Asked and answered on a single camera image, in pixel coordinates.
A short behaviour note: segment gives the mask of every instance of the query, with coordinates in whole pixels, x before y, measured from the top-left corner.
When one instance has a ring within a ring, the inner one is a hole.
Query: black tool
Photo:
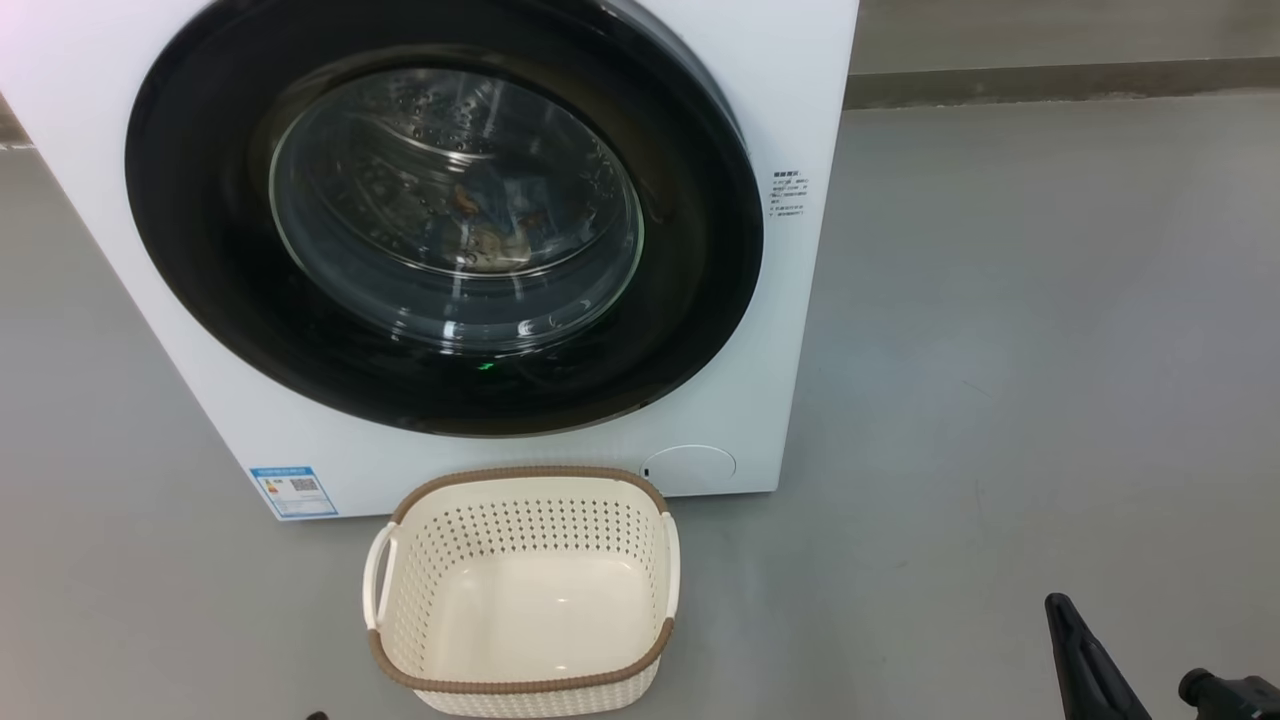
[[[1151,720],[1071,598],[1046,597],[1044,612],[1066,720]],[[1197,720],[1280,720],[1280,689],[1257,675],[1224,680],[1196,669],[1183,678],[1178,696],[1199,711]]]

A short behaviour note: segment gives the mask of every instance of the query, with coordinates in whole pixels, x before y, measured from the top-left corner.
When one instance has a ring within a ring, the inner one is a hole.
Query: washing machine door
[[[662,37],[571,0],[215,3],[134,105],[140,234],[210,333],[343,413],[637,409],[724,345],[762,254],[741,138]]]

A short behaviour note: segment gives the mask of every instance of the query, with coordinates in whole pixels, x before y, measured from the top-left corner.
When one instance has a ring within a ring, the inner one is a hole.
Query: basket handle
[[[396,523],[387,523],[387,527],[378,532],[374,544],[369,547],[369,557],[365,559],[365,582],[361,588],[361,600],[365,606],[365,626],[370,630],[376,630],[383,623],[383,615],[387,614],[387,588],[392,583],[392,573],[396,570],[396,548],[399,546],[396,538],[392,537],[392,533],[398,527]],[[392,551],[387,555],[387,571],[383,574],[381,589],[375,594],[374,585],[378,583],[378,560],[381,559],[387,543],[390,543]]]
[[[676,532],[676,520],[671,512],[663,512],[662,520],[667,525],[667,618],[676,618],[676,606],[680,605],[680,533]]]

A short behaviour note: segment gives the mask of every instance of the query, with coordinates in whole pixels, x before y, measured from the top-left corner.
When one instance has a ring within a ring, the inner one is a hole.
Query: laundry basket
[[[635,702],[658,673],[678,596],[666,502],[605,468],[439,478],[401,502],[365,562],[374,660],[452,715],[553,717]]]

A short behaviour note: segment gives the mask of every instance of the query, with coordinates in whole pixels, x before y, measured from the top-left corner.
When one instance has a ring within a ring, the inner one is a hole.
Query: washing machine
[[[520,465],[767,492],[855,15],[8,0],[0,94],[276,518]]]

